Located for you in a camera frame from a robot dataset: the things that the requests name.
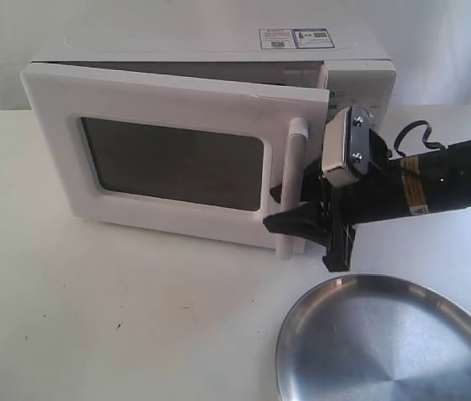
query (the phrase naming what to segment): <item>screw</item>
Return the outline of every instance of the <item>screw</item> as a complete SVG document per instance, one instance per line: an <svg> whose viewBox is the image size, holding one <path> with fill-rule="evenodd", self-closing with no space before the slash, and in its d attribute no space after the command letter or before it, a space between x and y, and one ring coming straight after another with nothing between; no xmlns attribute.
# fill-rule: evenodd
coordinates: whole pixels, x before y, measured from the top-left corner
<svg viewBox="0 0 471 401"><path fill-rule="evenodd" d="M361 127L362 124L363 124L363 118L361 116L357 116L353 121L352 121L352 124L355 126L355 127Z"/></svg>
<svg viewBox="0 0 471 401"><path fill-rule="evenodd" d="M354 163L360 163L360 162L362 161L362 159L363 159L363 158L362 158L362 154L361 154L360 152L358 152L358 153L353 153L351 157L352 157L352 161L353 161Z"/></svg>

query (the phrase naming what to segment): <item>microwave door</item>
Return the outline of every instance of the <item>microwave door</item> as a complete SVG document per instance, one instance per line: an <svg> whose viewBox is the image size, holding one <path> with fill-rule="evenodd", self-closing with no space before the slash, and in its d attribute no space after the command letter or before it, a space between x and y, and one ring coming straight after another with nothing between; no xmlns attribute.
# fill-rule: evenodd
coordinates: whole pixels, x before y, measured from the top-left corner
<svg viewBox="0 0 471 401"><path fill-rule="evenodd" d="M22 79L76 216L291 254L262 220L298 204L328 91L55 63Z"/></svg>

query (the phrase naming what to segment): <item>microwave window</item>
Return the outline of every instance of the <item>microwave window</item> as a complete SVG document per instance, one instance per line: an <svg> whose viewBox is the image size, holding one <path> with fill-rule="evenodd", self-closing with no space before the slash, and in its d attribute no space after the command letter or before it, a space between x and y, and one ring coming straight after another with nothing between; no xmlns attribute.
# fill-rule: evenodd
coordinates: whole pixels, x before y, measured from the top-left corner
<svg viewBox="0 0 471 401"><path fill-rule="evenodd" d="M106 190L257 211L261 140L156 125L82 118Z"/></svg>

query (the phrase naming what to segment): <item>microwave door handle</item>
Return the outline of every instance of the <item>microwave door handle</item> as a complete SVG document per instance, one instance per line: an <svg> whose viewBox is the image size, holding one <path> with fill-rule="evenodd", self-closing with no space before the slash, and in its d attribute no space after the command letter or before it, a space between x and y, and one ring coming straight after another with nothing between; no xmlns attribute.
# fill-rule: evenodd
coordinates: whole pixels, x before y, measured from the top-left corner
<svg viewBox="0 0 471 401"><path fill-rule="evenodd" d="M299 206L307 141L308 123L304 119L293 119L286 141L280 212L289 211ZM284 261L290 260L293 257L293 241L292 236L278 234L276 255Z"/></svg>

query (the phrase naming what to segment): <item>metal plate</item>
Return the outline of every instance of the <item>metal plate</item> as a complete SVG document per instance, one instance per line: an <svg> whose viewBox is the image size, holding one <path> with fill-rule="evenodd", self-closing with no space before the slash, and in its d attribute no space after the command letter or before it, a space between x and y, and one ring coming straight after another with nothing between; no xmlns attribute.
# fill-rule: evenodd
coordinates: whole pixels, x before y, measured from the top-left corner
<svg viewBox="0 0 471 401"><path fill-rule="evenodd" d="M397 278L334 278L288 313L276 377L285 401L471 400L471 316Z"/></svg>

